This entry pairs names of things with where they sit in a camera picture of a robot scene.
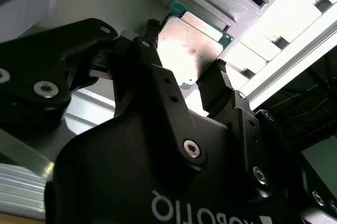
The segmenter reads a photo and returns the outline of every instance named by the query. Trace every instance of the silver screw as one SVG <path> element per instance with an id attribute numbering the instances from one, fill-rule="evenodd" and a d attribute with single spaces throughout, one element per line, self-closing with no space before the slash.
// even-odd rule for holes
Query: silver screw
<path id="1" fill-rule="evenodd" d="M 267 184 L 267 178 L 259 167 L 255 166 L 253 168 L 253 174 L 260 184 L 262 185 Z"/>
<path id="2" fill-rule="evenodd" d="M 265 116 L 268 118 L 268 120 L 274 121 L 273 117 L 269 113 L 265 113 Z"/>
<path id="3" fill-rule="evenodd" d="M 58 94 L 58 87 L 49 81 L 39 81 L 34 84 L 34 92 L 46 99 L 55 97 Z"/>
<path id="4" fill-rule="evenodd" d="M 6 83 L 11 79 L 11 75 L 4 68 L 0 68 L 0 84 Z"/>
<path id="5" fill-rule="evenodd" d="M 239 92 L 239 96 L 240 96 L 242 99 L 246 99 L 246 96 L 245 96 L 242 92 Z"/>
<path id="6" fill-rule="evenodd" d="M 335 213 L 337 213 L 337 207 L 336 207 L 335 202 L 330 201 L 330 207 L 334 210 Z"/>
<path id="7" fill-rule="evenodd" d="M 108 33 L 110 34 L 111 33 L 111 30 L 106 28 L 106 27 L 101 27 L 101 31 L 105 32 L 105 33 Z"/>
<path id="8" fill-rule="evenodd" d="M 322 197 L 318 194 L 318 192 L 313 191 L 312 196 L 314 197 L 314 199 L 316 200 L 318 205 L 320 205 L 321 207 L 324 207 L 325 203 L 324 203 Z"/>
<path id="9" fill-rule="evenodd" d="M 193 158 L 200 156 L 200 148 L 194 141 L 186 140 L 184 142 L 184 149 Z"/>
<path id="10" fill-rule="evenodd" d="M 142 44 L 145 45 L 146 47 L 150 47 L 150 44 L 147 41 L 142 41 Z"/>

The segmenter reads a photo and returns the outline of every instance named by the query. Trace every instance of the cable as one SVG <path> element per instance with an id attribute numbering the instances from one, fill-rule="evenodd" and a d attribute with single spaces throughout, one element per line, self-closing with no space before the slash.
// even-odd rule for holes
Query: cable
<path id="1" fill-rule="evenodd" d="M 315 86 L 313 86 L 313 87 L 310 87 L 309 89 L 307 89 L 307 90 L 305 90 L 305 91 L 310 91 L 311 89 L 316 88 L 316 87 L 318 87 L 318 85 L 315 85 Z M 276 107 L 276 106 L 278 106 L 278 105 L 280 105 L 280 104 L 283 104 L 283 103 L 285 103 L 285 102 L 287 102 L 287 101 L 291 100 L 292 98 L 295 98 L 295 97 L 297 97 L 297 96 L 299 96 L 299 95 L 301 95 L 301 94 L 296 94 L 296 95 L 291 96 L 291 97 L 289 96 L 288 99 L 285 99 L 285 100 L 283 100 L 283 101 L 281 101 L 281 102 L 279 102 L 279 103 L 276 103 L 276 104 L 273 105 L 270 109 L 273 109 L 274 107 Z"/>
<path id="2" fill-rule="evenodd" d="M 312 108 L 310 111 L 307 111 L 305 113 L 302 113 L 302 114 L 299 114 L 299 115 L 293 115 L 293 116 L 289 116 L 291 118 L 294 118 L 294 117 L 300 117 L 302 115 L 307 115 L 309 113 L 312 113 L 315 109 L 319 108 L 321 105 L 323 105 L 329 98 L 326 98 L 325 100 L 323 100 L 321 103 L 319 103 L 316 107 Z"/>

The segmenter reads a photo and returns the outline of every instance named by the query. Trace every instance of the mounting hole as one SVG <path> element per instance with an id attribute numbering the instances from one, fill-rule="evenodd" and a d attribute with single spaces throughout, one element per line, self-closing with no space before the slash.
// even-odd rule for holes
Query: mounting hole
<path id="1" fill-rule="evenodd" d="M 252 127 L 255 127 L 255 123 L 251 120 L 249 120 L 249 124 L 252 126 Z"/>
<path id="2" fill-rule="evenodd" d="M 110 29 L 108 29 L 107 27 L 101 27 L 101 31 L 108 33 L 108 34 L 111 33 Z"/>
<path id="3" fill-rule="evenodd" d="M 254 135 L 254 134 L 251 134 L 251 138 L 252 138 L 254 141 L 256 141 L 256 142 L 259 141 L 259 140 L 257 139 L 256 135 Z"/>
<path id="4" fill-rule="evenodd" d="M 174 95 L 171 95 L 171 96 L 170 96 L 170 99 L 171 99 L 171 101 L 173 101 L 174 103 L 177 103 L 177 102 L 178 102 L 178 98 L 175 97 Z"/>
<path id="5" fill-rule="evenodd" d="M 150 47 L 150 44 L 147 41 L 142 40 L 142 44 L 145 45 L 146 47 Z"/>
<path id="6" fill-rule="evenodd" d="M 33 86 L 33 90 L 37 95 L 46 99 L 55 97 L 59 92 L 58 87 L 49 81 L 36 82 Z"/>

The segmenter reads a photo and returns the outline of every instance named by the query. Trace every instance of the robotic arm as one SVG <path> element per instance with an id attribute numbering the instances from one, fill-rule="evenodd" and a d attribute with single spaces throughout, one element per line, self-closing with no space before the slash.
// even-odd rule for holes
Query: robotic arm
<path id="1" fill-rule="evenodd" d="M 43 176 L 46 223 L 337 223 L 336 199 L 218 59 L 190 111 L 156 51 L 88 19 L 0 45 L 2 153 Z M 113 80 L 115 118 L 74 136 L 71 93 Z"/>

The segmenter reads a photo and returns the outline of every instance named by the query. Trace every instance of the ceiling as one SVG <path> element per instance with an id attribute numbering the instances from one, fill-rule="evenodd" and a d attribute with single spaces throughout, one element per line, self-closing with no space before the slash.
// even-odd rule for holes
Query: ceiling
<path id="1" fill-rule="evenodd" d="M 301 150 L 336 136 L 337 46 L 258 109 L 270 111 Z"/>

